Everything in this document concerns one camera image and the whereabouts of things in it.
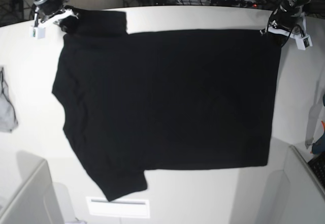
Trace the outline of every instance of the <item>power strip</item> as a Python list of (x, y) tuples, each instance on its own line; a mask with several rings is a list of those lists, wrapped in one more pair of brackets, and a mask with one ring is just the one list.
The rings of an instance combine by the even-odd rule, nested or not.
[(254, 0), (177, 0), (177, 5), (261, 8)]

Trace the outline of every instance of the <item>robotic arm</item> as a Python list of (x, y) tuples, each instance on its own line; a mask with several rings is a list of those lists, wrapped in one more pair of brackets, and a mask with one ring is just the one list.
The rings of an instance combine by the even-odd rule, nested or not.
[(64, 7), (69, 0), (33, 0), (36, 6), (34, 25), (30, 28), (30, 35), (37, 39), (45, 36), (45, 27), (55, 23), (61, 26), (62, 21), (69, 17), (78, 18), (78, 13)]
[(261, 34), (276, 34), (277, 43), (283, 47), (292, 38), (298, 49), (306, 50), (312, 46), (311, 38), (307, 34), (306, 17), (303, 6), (311, 0), (279, 0), (278, 6), (272, 12), (267, 26)]

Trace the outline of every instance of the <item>white vent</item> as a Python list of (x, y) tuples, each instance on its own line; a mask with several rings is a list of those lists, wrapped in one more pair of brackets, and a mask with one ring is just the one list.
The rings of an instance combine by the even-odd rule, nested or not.
[(150, 218), (149, 200), (117, 199), (108, 202), (105, 198), (86, 197), (91, 215)]

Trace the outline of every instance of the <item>white table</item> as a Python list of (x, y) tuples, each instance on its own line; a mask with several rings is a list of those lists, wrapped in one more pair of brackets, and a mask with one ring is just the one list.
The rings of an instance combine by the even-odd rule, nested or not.
[[(127, 31), (176, 29), (261, 29), (269, 11), (224, 7), (143, 7), (117, 9), (127, 13)], [(33, 40), (25, 22), (0, 28), (0, 65), (5, 65), (10, 97), (19, 127), (0, 134), (0, 157), (5, 150), (25, 150), (46, 158), (53, 181), (67, 186), (76, 216), (90, 224), (108, 223), (90, 216), (86, 196), (102, 197), (72, 152), (62, 127), (64, 111), (51, 94), (64, 33), (56, 26), (46, 38)], [(276, 95), (269, 164), (263, 168), (213, 171), (149, 171), (149, 190), (127, 196), (149, 199), (150, 219), (109, 218), (112, 224), (195, 224), (255, 222), (269, 174), (282, 170), (289, 144), (305, 159), (307, 125), (313, 134), (322, 132), (319, 98), (325, 89), (325, 21), (307, 18), (314, 46), (297, 49), (290, 40), (282, 52)]]

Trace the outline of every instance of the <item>gray fabric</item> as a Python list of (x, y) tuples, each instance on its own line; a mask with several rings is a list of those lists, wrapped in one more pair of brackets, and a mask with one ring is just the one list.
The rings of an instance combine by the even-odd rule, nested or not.
[(9, 100), (4, 68), (0, 66), (0, 132), (11, 132), (17, 126), (15, 109)]

